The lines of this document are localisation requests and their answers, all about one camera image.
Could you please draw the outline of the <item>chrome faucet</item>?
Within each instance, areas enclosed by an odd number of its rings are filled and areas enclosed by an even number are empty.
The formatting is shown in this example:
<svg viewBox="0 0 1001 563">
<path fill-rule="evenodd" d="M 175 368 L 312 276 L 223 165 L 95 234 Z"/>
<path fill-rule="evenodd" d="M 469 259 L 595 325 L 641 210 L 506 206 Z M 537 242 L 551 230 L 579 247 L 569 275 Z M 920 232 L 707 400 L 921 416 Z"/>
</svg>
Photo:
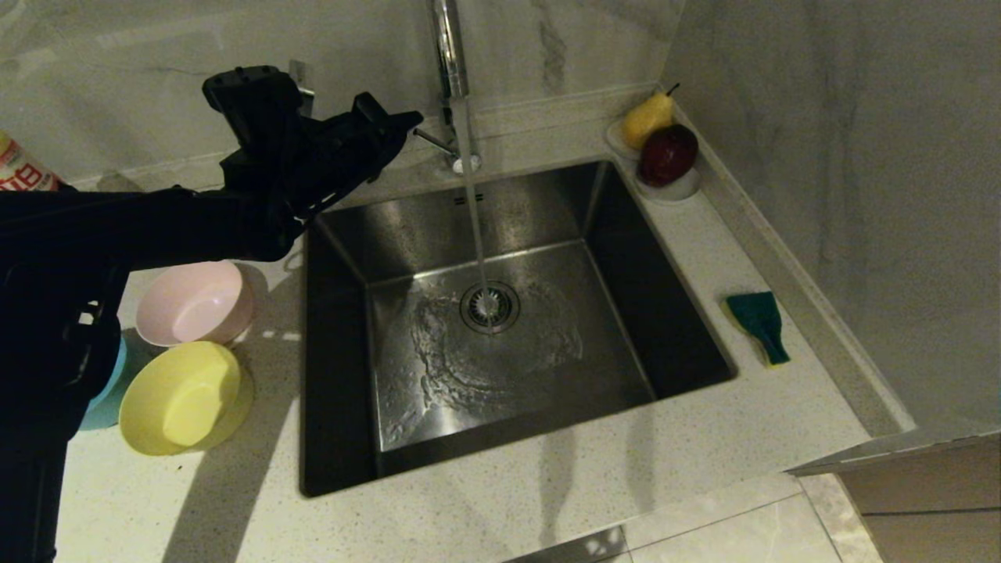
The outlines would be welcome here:
<svg viewBox="0 0 1001 563">
<path fill-rule="evenodd" d="M 425 0 L 425 3 L 428 5 L 430 29 L 435 42 L 440 85 L 441 131 L 446 132 L 447 137 L 439 139 L 419 128 L 415 128 L 412 135 L 428 142 L 443 153 L 450 163 L 451 170 L 457 176 L 465 176 L 469 172 L 475 174 L 482 165 L 482 160 L 476 152 L 468 157 L 461 154 L 460 135 L 454 117 L 454 107 L 468 101 L 471 94 L 457 1 Z"/>
</svg>

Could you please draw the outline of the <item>blue bowl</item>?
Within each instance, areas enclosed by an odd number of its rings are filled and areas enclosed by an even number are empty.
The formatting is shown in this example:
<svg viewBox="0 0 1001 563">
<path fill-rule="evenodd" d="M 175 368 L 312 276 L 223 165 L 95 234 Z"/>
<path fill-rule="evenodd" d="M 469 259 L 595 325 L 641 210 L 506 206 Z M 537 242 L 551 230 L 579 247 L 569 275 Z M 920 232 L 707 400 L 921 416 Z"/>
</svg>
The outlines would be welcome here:
<svg viewBox="0 0 1001 563">
<path fill-rule="evenodd" d="M 103 430 L 118 424 L 121 400 L 130 381 L 129 360 L 128 344 L 120 338 L 111 376 L 101 393 L 90 400 L 80 425 L 81 431 Z"/>
</svg>

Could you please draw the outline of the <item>green sponge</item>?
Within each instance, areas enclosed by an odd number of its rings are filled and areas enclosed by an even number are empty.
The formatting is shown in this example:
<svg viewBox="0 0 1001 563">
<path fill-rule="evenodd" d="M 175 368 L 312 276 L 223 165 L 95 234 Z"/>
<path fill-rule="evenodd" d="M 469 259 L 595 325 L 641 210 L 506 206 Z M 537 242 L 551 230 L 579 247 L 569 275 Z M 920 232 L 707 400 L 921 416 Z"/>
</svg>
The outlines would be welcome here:
<svg viewBox="0 0 1001 563">
<path fill-rule="evenodd" d="M 723 306 L 744 332 L 758 343 L 768 366 L 782 366 L 791 358 L 782 339 L 783 321 L 772 292 L 737 293 L 723 298 Z"/>
</svg>

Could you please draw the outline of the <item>round metal sink drain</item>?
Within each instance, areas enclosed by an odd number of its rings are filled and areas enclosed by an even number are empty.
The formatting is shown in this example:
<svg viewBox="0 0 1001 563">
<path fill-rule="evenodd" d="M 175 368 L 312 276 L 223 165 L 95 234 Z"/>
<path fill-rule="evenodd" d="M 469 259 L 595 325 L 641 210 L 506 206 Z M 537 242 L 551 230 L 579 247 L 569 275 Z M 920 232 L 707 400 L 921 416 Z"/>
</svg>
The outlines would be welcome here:
<svg viewBox="0 0 1001 563">
<path fill-rule="evenodd" d="M 462 323 L 478 334 L 500 334 L 514 327 L 521 316 L 521 299 L 503 282 L 473 285 L 461 297 L 460 316 Z"/>
</svg>

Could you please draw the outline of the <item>stainless steel sink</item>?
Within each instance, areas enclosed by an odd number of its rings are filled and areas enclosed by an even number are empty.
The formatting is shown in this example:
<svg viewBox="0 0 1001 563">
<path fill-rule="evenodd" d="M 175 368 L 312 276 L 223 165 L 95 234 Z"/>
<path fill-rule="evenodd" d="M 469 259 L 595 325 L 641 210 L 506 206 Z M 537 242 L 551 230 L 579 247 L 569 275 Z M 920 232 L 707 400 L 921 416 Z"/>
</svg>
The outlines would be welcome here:
<svg viewBox="0 0 1001 563">
<path fill-rule="evenodd" d="M 607 160 L 321 215 L 304 320 L 305 497 L 736 377 Z"/>
</svg>

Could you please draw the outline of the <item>pink bowl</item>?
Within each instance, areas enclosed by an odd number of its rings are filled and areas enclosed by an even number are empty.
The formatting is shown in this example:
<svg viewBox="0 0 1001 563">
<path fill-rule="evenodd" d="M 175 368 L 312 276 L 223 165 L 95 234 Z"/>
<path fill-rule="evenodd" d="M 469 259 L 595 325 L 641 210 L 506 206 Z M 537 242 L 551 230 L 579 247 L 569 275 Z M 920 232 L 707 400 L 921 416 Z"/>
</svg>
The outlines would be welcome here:
<svg viewBox="0 0 1001 563">
<path fill-rule="evenodd" d="M 253 318 L 254 294 L 242 271 L 227 260 L 169 267 L 140 299 L 136 329 L 147 343 L 230 343 Z"/>
</svg>

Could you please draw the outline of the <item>yellow pear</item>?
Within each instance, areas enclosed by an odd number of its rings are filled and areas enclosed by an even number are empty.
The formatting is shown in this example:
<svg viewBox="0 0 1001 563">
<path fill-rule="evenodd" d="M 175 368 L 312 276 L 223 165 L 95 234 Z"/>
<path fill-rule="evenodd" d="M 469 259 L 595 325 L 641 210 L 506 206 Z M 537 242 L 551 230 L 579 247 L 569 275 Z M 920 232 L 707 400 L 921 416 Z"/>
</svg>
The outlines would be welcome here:
<svg viewBox="0 0 1001 563">
<path fill-rule="evenodd" d="M 679 86 L 675 84 L 666 91 L 656 91 L 623 117 L 621 135 L 626 147 L 640 151 L 651 134 L 673 124 L 676 107 L 673 93 Z"/>
</svg>

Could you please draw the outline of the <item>yellow bowl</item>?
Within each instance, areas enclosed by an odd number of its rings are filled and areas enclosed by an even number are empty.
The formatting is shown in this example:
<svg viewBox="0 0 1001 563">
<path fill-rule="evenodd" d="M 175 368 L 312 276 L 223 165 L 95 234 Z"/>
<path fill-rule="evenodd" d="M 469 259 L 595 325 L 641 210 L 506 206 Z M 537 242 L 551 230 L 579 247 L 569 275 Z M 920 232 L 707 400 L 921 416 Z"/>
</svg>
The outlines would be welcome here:
<svg viewBox="0 0 1001 563">
<path fill-rule="evenodd" d="M 229 439 L 250 413 L 255 382 L 220 343 L 182 343 L 151 360 L 119 410 L 126 445 L 140 455 L 207 451 Z"/>
</svg>

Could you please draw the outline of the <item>dark red apple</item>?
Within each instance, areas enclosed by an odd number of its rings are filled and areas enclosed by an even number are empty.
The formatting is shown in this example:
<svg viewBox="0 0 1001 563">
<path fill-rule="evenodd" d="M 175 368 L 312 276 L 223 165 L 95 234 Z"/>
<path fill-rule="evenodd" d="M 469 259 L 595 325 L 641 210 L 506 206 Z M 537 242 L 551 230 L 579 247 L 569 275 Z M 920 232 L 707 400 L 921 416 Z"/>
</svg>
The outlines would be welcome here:
<svg viewBox="0 0 1001 563">
<path fill-rule="evenodd" d="M 696 163 L 698 138 L 691 129 L 674 124 L 658 129 L 641 147 L 637 177 L 653 188 L 678 181 Z"/>
</svg>

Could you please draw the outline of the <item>white fruit dish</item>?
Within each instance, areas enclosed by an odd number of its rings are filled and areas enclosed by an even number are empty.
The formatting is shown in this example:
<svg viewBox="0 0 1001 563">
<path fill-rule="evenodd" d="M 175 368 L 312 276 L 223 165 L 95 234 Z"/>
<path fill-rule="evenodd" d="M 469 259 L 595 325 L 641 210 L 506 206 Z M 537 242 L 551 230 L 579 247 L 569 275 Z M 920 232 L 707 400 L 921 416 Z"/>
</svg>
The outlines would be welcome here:
<svg viewBox="0 0 1001 563">
<path fill-rule="evenodd" d="M 647 185 L 639 178 L 640 150 L 630 149 L 622 137 L 622 119 L 615 119 L 605 128 L 605 142 L 611 147 L 617 156 L 625 158 L 629 164 L 630 172 L 637 183 L 640 194 L 648 202 L 658 204 L 658 206 L 679 206 L 682 202 L 696 195 L 701 187 L 701 174 L 696 167 L 692 167 L 680 179 L 669 183 L 664 188 L 654 188 Z"/>
</svg>

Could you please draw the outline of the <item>beige wooden cabinet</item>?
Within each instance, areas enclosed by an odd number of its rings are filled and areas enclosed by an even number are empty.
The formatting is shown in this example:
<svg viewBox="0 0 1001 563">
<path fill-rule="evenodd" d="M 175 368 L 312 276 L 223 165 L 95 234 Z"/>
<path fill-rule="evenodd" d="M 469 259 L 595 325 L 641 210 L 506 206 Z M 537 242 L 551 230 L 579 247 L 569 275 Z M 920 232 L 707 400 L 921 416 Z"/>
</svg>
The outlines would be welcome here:
<svg viewBox="0 0 1001 563">
<path fill-rule="evenodd" d="M 1001 563 L 1001 432 L 794 477 L 841 563 Z"/>
</svg>

